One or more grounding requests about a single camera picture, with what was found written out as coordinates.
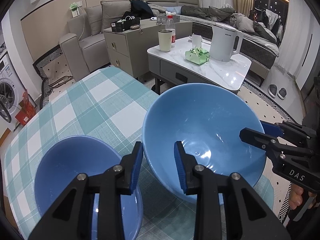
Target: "gray slipper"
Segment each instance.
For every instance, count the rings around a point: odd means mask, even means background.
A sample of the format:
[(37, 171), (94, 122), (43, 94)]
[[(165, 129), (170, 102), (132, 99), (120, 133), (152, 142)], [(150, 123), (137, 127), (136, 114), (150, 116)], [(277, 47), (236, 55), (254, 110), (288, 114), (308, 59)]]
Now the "gray slipper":
[(270, 85), (268, 87), (268, 93), (273, 97), (275, 98), (276, 97), (276, 94), (277, 94), (277, 86), (276, 85)]
[(285, 96), (287, 95), (287, 91), (285, 90), (285, 88), (281, 88), (278, 91), (278, 97), (280, 97), (282, 100), (285, 98)]

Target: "drawer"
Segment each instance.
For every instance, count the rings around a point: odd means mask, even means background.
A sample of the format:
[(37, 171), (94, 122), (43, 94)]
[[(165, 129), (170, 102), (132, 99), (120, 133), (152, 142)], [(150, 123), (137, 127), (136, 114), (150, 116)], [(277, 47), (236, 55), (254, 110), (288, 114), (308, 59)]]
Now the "drawer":
[(125, 35), (105, 32), (104, 37), (107, 42), (108, 49), (119, 52), (122, 55), (129, 57)]
[(172, 81), (176, 85), (185, 83), (209, 83), (209, 81), (202, 79), (195, 74), (185, 71), (176, 65), (170, 64), (167, 61), (160, 61), (160, 76)]
[(108, 53), (109, 53), (110, 62), (112, 65), (120, 68), (124, 72), (133, 76), (131, 61), (129, 57), (126, 57), (125, 55), (122, 55), (121, 53), (113, 51), (109, 48), (108, 48)]

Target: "white kettle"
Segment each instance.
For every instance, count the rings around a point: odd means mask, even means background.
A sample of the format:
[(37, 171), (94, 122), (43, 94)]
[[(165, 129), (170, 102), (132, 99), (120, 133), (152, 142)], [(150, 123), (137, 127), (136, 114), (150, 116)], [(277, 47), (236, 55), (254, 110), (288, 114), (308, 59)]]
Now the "white kettle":
[[(232, 55), (240, 52), (243, 32), (224, 23), (216, 23), (212, 26), (212, 31), (210, 57), (219, 61), (228, 62)], [(239, 37), (238, 46), (236, 50), (233, 50), (236, 36)]]

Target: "small blue bowl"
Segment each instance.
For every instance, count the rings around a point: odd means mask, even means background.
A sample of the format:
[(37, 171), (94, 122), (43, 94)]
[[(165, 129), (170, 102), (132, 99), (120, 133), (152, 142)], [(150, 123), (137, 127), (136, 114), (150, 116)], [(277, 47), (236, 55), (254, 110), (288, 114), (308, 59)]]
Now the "small blue bowl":
[[(120, 155), (103, 141), (84, 135), (64, 138), (43, 156), (35, 178), (35, 198), (42, 216), (79, 173), (88, 176), (105, 172), (119, 164)], [(95, 195), (92, 215), (92, 240), (97, 239), (99, 194)], [(142, 197), (137, 187), (131, 196), (121, 195), (122, 219), (126, 240), (138, 236), (142, 217)]]
[(253, 187), (266, 155), (240, 140), (245, 127), (264, 133), (260, 120), (237, 95), (214, 85), (184, 84), (164, 92), (149, 108), (142, 127), (143, 149), (162, 185), (195, 203), (196, 195), (187, 196), (180, 187), (174, 143), (182, 141), (186, 153), (199, 164), (227, 176), (238, 172)]

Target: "cup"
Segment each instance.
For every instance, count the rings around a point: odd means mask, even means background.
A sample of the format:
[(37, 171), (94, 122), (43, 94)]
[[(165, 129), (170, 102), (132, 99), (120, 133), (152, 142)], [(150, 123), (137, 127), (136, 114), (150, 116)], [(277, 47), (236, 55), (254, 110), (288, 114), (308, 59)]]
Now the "cup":
[(202, 41), (202, 36), (201, 35), (192, 35), (192, 48), (201, 48), (201, 41)]
[(160, 50), (163, 52), (169, 52), (171, 49), (172, 31), (158, 31), (158, 38)]

